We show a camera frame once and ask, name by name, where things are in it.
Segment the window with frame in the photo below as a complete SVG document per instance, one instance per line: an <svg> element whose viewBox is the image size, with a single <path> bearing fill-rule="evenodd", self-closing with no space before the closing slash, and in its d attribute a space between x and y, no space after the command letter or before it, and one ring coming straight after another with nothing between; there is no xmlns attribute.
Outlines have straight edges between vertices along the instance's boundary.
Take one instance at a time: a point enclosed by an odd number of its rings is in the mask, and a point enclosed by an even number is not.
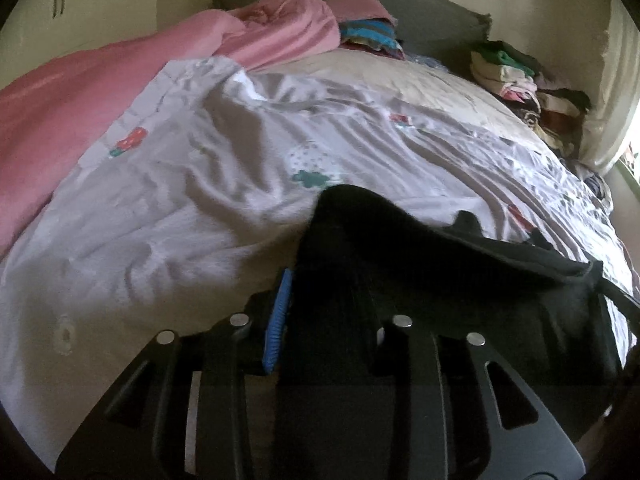
<svg viewBox="0 0 640 480"><path fill-rule="evenodd" d="M625 181L634 192L635 196L640 193L640 140L636 134L629 142L626 150L616 166L622 173Z"/></svg>

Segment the pink blanket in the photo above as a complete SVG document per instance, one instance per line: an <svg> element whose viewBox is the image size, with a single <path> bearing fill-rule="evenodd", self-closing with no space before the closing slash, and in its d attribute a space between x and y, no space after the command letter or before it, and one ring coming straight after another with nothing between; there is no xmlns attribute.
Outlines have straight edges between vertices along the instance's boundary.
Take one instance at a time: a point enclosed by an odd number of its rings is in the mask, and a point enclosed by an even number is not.
<svg viewBox="0 0 640 480"><path fill-rule="evenodd" d="M168 62L222 55L252 70L296 61L337 48L341 22L368 18L395 21L380 0L256 0L17 78L1 91L1 249Z"/></svg>

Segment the folded clothes stack by wall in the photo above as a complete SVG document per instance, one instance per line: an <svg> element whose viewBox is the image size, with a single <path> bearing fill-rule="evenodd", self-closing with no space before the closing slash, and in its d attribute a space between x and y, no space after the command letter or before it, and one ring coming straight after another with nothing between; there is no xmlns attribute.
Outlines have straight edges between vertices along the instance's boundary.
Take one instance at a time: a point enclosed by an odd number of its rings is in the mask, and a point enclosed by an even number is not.
<svg viewBox="0 0 640 480"><path fill-rule="evenodd" d="M503 41L473 44L470 72L477 84L510 108L564 158L575 158L592 109L582 90L562 86L536 58Z"/></svg>

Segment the white patterned duvet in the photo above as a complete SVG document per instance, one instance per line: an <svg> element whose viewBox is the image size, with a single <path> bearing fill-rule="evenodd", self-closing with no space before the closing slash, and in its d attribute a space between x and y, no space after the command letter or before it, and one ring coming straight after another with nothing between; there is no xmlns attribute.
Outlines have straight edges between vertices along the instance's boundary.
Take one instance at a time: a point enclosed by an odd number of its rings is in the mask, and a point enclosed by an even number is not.
<svg viewBox="0 0 640 480"><path fill-rule="evenodd" d="M175 61L85 148L1 263L1 402L52 467L160 330L207 330L292 257L322 188L354 184L429 224L541 230L631 289L601 204L487 91L329 52L247 72Z"/></svg>

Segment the grey padded headboard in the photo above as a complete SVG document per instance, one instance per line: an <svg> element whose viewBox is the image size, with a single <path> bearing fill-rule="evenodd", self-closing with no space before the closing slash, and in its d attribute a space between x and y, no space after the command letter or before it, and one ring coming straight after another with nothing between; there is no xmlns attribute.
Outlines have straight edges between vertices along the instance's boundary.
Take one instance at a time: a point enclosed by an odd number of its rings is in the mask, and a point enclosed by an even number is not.
<svg viewBox="0 0 640 480"><path fill-rule="evenodd" d="M214 0L222 10L242 8L255 0ZM488 39L491 17L449 0L380 0L397 20L405 51L437 58L451 73L469 78L472 47Z"/></svg>

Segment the striped folded clothes pile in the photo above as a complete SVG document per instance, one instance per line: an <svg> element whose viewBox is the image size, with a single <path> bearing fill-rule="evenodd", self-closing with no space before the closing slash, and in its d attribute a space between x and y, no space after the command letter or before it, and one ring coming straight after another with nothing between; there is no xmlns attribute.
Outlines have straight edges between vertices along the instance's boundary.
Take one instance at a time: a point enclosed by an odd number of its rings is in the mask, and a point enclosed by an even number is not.
<svg viewBox="0 0 640 480"><path fill-rule="evenodd" d="M405 58L404 50L397 40L395 27L385 20L357 20L338 24L341 46L352 50L363 50L386 58Z"/></svg>

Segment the black sweater with orange cuffs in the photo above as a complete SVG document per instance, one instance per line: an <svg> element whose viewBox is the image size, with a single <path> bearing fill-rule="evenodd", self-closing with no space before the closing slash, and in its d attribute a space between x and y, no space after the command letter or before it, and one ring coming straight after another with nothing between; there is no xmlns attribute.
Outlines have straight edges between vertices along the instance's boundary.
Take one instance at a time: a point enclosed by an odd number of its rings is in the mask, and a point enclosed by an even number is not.
<svg viewBox="0 0 640 480"><path fill-rule="evenodd" d="M323 191L300 240L278 361L277 479L372 479L373 301L487 320L584 460L583 479L634 472L639 359L617 353L608 306L638 304L600 261L562 257L538 233L490 240L469 212L430 228L356 186Z"/></svg>

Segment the cream curtain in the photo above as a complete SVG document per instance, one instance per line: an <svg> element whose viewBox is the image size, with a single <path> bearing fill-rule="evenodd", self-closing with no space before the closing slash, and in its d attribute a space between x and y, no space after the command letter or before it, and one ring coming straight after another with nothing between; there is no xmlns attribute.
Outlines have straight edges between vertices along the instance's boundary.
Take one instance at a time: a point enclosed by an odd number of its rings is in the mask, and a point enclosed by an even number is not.
<svg viewBox="0 0 640 480"><path fill-rule="evenodd" d="M580 161L607 174L639 139L639 29L622 0L611 0L603 70L588 114Z"/></svg>

